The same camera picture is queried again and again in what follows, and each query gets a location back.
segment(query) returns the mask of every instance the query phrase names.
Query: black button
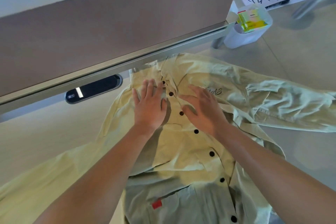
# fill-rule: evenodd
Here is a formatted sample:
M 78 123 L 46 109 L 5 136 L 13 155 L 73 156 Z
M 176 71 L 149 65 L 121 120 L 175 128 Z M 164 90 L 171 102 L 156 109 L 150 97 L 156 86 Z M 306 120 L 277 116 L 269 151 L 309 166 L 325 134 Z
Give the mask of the black button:
M 231 221 L 232 221 L 233 223 L 236 223 L 236 222 L 237 222 L 237 217 L 236 217 L 236 216 L 231 216 Z

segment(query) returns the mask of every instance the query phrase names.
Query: shirt pocket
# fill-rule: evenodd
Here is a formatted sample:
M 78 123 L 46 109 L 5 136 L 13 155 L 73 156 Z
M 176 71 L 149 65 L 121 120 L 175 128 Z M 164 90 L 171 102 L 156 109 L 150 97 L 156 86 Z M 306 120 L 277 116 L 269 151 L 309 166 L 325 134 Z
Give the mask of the shirt pocket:
M 150 224 L 204 224 L 192 185 L 148 206 Z

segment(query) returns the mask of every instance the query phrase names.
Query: red label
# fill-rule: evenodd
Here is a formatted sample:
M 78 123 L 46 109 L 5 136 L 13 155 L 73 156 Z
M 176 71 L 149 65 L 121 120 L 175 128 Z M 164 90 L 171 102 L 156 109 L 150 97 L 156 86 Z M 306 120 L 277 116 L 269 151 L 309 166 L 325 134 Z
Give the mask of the red label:
M 162 206 L 162 201 L 161 200 L 157 200 L 156 202 L 154 202 L 152 204 L 152 207 L 153 207 L 154 210 L 161 207 L 161 206 Z

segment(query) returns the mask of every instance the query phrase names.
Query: forearm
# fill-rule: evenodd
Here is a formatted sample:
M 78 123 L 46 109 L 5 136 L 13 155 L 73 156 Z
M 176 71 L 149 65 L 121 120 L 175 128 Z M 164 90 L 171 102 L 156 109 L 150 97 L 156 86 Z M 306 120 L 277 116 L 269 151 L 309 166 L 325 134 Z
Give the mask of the forearm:
M 336 192 L 227 124 L 216 139 L 249 174 L 285 223 L 333 223 Z
M 152 134 L 146 128 L 132 127 L 35 223 L 109 223 L 132 167 Z

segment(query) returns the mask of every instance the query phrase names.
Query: human hand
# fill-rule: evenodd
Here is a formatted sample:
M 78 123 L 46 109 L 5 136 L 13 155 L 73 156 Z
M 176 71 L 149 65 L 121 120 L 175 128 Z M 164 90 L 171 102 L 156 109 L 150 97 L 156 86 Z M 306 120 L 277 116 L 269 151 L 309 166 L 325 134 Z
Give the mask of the human hand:
M 141 89 L 141 99 L 138 97 L 136 89 L 132 89 L 133 99 L 135 102 L 134 125 L 144 128 L 151 133 L 159 128 L 167 112 L 167 100 L 162 100 L 163 83 L 159 82 L 156 93 L 153 94 L 154 79 L 149 82 L 144 80 Z
M 189 121 L 199 130 L 216 137 L 218 131 L 224 124 L 229 124 L 222 109 L 213 94 L 204 88 L 190 84 L 197 97 L 191 95 L 179 95 L 179 97 L 193 105 L 197 114 L 191 111 L 190 107 L 184 105 L 182 110 Z

